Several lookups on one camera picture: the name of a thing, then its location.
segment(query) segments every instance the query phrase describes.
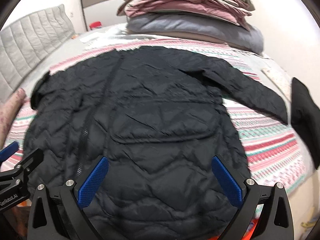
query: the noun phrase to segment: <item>gray blanket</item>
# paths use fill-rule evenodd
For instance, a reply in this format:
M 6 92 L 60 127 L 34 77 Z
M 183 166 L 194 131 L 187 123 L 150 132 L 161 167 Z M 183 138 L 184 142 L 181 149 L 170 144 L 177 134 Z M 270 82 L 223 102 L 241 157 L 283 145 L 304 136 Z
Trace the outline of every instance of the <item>gray blanket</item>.
M 138 33 L 187 32 L 207 35 L 222 41 L 248 48 L 254 53 L 263 51 L 261 31 L 249 25 L 251 30 L 212 18 L 186 14 L 147 13 L 130 18 L 127 29 Z
M 63 4 L 31 13 L 0 31 L 0 103 L 74 33 Z

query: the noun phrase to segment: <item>folded blanket stack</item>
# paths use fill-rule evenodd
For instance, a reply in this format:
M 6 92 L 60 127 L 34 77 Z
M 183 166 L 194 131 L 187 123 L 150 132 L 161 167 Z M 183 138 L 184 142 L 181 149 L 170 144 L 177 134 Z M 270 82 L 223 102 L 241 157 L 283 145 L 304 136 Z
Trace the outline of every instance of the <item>folded blanket stack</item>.
M 183 38 L 193 33 L 200 35 L 197 39 L 228 42 L 261 53 L 262 34 L 245 20 L 253 10 L 251 0 L 125 0 L 117 15 L 126 15 L 127 28 L 135 33 Z

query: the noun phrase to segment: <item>gray padded headboard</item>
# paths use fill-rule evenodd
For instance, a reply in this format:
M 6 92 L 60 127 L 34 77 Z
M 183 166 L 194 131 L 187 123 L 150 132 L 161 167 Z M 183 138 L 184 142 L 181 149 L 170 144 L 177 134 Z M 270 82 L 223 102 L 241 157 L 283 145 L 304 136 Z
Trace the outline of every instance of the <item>gray padded headboard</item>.
M 47 55 L 75 34 L 64 5 L 31 13 L 0 31 L 0 103 Z

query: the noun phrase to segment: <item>jacket sleeve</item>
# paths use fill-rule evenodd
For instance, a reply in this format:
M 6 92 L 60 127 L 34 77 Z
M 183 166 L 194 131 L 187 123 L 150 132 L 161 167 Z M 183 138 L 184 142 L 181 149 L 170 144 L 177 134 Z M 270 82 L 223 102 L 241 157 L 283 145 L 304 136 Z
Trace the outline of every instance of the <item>jacket sleeve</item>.
M 170 62 L 167 61 L 172 67 L 192 76 L 194 76 L 192 73 L 201 73 L 209 84 L 220 87 L 239 103 L 271 114 L 288 124 L 285 103 L 273 90 L 244 75 L 223 59 L 185 50 L 177 49 L 176 51 L 175 57 L 170 57 L 173 59 Z

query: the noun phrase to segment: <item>wall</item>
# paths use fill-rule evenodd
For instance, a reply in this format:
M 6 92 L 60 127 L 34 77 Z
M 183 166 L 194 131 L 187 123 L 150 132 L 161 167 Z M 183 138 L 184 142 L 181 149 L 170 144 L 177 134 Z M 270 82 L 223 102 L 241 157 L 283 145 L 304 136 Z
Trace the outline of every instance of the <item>wall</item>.
M 320 28 L 301 0 L 252 0 L 247 21 L 265 38 L 265 53 L 304 82 L 320 106 Z
M 27 14 L 62 3 L 65 5 L 66 14 L 72 21 L 75 31 L 77 33 L 85 32 L 80 0 L 21 0 L 10 14 L 3 28 Z

